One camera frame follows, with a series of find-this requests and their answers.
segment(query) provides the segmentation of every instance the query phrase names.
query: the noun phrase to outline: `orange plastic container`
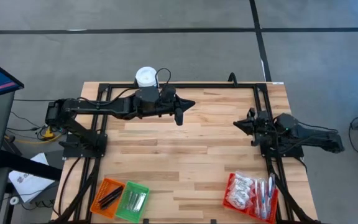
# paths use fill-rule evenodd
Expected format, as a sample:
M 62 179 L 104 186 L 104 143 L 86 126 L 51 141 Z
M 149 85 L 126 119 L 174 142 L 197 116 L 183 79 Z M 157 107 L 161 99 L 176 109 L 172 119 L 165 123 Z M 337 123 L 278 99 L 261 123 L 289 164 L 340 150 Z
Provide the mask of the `orange plastic container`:
M 227 181 L 227 186 L 226 186 L 226 191 L 224 192 L 224 197 L 223 197 L 223 207 L 226 207 L 226 208 L 230 208 L 230 209 L 233 209 L 237 212 L 241 212 L 245 215 L 248 215 L 254 219 L 257 219 L 259 221 L 262 221 L 262 222 L 266 222 L 266 223 L 269 223 L 269 224 L 274 224 L 275 223 L 275 219 L 276 219 L 276 210 L 277 210 L 277 202 L 278 202 L 278 190 L 275 189 L 274 192 L 273 192 L 273 197 L 272 197 L 272 208 L 271 208 L 271 211 L 270 211 L 270 215 L 264 220 L 264 219 L 261 219 L 260 217 L 258 217 L 256 214 L 255 214 L 255 207 L 254 205 L 256 204 L 256 197 L 252 197 L 251 198 L 251 202 L 252 202 L 252 206 L 249 206 L 247 207 L 246 209 L 244 210 L 239 210 L 239 209 L 236 209 L 234 208 L 227 200 L 226 200 L 226 195 L 227 193 L 229 192 L 229 186 L 231 184 L 231 179 L 232 177 L 234 176 L 233 173 L 231 173 L 229 175 L 229 180 Z
M 125 190 L 125 184 L 121 183 L 119 181 L 113 180 L 113 179 L 109 179 L 109 178 L 104 178 L 102 184 L 100 185 L 98 194 L 96 195 L 96 197 L 93 200 L 92 206 L 91 206 L 91 212 L 95 213 L 95 214 L 99 214 L 108 218 L 114 218 L 115 214 L 116 214 L 116 210 L 118 208 L 119 202 L 121 200 L 121 195 L 119 196 L 118 199 L 116 199 L 116 201 L 107 209 L 102 210 L 100 209 L 100 204 L 98 203 L 99 200 L 101 200 L 103 197 L 107 196 L 108 194 L 110 194 L 114 189 L 123 186 L 124 190 Z

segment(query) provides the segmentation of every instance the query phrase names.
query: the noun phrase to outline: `concrete floor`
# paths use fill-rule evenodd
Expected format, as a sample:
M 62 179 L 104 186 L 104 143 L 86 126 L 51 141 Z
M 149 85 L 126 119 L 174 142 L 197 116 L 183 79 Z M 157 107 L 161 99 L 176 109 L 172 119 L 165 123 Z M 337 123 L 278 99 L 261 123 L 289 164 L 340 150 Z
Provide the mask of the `concrete floor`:
M 358 27 L 356 0 L 257 0 L 261 26 Z M 0 29 L 253 27 L 247 0 L 0 0 Z M 358 154 L 347 137 L 358 116 L 358 32 L 264 33 L 272 80 L 285 82 L 293 114 L 337 128 L 346 151 L 305 148 L 319 219 L 358 223 Z M 254 33 L 0 35 L 0 66 L 25 84 L 16 98 L 76 97 L 85 81 L 132 81 L 139 67 L 168 67 L 172 80 L 263 81 Z M 43 123 L 46 103 L 12 110 Z M 15 117 L 13 128 L 29 125 Z M 358 148 L 358 131 L 352 139 Z M 59 151 L 19 145 L 28 157 Z M 52 210 L 16 206 L 13 223 L 46 222 Z

